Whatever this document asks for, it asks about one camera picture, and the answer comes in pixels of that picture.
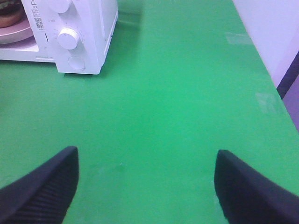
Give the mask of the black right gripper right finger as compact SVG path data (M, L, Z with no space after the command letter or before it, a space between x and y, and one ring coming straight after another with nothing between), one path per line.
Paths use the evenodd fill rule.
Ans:
M219 150L214 188L230 224L297 224L299 197L257 172L228 150Z

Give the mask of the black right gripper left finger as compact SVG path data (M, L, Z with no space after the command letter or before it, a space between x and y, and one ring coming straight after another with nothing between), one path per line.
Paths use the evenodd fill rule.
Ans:
M79 181L78 148L66 147L0 190L2 224L61 224Z

